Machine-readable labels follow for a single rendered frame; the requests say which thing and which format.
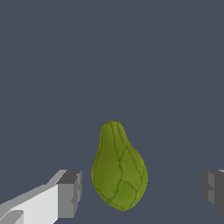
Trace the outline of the green pear-shaped fruit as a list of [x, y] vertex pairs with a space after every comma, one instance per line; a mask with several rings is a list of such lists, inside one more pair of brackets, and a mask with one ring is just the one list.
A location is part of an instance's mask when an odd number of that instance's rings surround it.
[[101, 126], [91, 179], [102, 200], [116, 210], [130, 210], [144, 196], [148, 184], [145, 162], [118, 121]]

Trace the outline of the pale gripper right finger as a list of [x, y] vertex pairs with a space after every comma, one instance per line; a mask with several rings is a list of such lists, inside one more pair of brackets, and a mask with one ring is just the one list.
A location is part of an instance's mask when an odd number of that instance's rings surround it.
[[203, 196], [224, 214], [224, 170], [202, 171], [200, 178]]

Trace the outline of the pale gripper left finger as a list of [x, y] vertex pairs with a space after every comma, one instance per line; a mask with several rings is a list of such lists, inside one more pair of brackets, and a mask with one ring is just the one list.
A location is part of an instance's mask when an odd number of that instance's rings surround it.
[[82, 171], [59, 170], [45, 185], [0, 205], [0, 224], [54, 224], [73, 218], [82, 195]]

